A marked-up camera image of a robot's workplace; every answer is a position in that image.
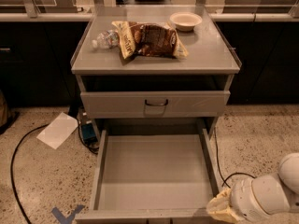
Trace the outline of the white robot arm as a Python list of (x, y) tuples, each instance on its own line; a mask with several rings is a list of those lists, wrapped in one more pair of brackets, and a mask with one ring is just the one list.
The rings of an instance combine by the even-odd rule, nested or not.
[(286, 155), (278, 171), (237, 181), (207, 205), (207, 213), (228, 223), (264, 221), (279, 213), (299, 212), (299, 153)]

